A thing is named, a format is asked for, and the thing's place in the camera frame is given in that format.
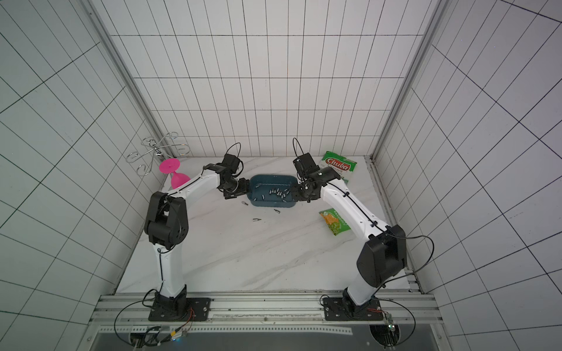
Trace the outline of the dark teal plastic storage box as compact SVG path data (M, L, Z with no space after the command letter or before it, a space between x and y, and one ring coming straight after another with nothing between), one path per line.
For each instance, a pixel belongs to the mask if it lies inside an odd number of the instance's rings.
M297 178L292 175L255 175L247 198L256 207L291 208L297 203L291 195L293 185L297 185Z

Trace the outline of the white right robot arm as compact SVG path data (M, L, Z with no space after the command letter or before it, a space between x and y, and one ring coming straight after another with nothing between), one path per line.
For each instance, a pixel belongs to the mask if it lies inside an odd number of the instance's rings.
M300 182L291 186L291 199L323 200L364 244L357 258L358 276L344 293L350 304L362 307L407 266L405 234L374 215L333 168L320 168L309 153L297 156L293 164Z

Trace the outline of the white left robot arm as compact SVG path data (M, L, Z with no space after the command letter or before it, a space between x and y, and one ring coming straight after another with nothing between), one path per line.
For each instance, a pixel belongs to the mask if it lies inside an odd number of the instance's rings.
M172 189L153 193L143 229L153 245L160 270L161 288L155 295L155 306L176 313L187 305L181 243L189 231L188 209L215 190L226 200L250 191L250 181L239 177L244 163L233 154L226 153L221 162L205 165L195 178L179 173L180 165L178 159L167 159L160 165L162 173L171 175Z

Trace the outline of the green Chuba cassava chips bag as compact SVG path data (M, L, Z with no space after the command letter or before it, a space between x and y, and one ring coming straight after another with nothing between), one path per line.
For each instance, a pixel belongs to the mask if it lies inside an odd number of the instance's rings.
M353 178L357 162L348 159L347 157L340 156L335 152L326 152L320 161L320 167L333 168L340 175L342 180L348 184L348 182Z

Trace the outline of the small green snack packet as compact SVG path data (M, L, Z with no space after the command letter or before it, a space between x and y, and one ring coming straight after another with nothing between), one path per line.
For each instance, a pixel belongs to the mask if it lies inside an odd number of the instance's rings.
M320 211L319 214L324 222L326 222L326 225L333 235L339 235L351 229L347 222L334 209L326 209Z

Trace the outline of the pink plastic wine glass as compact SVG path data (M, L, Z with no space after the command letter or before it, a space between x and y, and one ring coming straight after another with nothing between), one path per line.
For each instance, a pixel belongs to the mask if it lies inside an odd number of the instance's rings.
M173 189L178 189L191 180L188 175L178 172L180 166L181 162L176 158L167 159L159 166L161 173L171 176L171 187Z

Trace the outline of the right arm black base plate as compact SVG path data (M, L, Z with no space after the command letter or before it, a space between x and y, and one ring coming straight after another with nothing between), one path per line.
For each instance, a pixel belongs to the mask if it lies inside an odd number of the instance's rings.
M327 295L322 295L319 302L323 307L324 319L330 322L378 322L385 318L376 298L360 306L350 298Z

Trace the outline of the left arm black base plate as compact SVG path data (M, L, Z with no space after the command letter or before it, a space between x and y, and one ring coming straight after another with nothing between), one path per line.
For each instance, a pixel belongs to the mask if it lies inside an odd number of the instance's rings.
M150 311L150 322L204 322L209 317L210 298L157 298Z

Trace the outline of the aluminium rail frame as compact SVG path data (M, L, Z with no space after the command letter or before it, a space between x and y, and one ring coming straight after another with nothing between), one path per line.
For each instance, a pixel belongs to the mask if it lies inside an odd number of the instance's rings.
M338 290L195 292L180 320L150 320L152 295L102 296L80 350L450 350L436 300L408 287L379 293L364 316Z

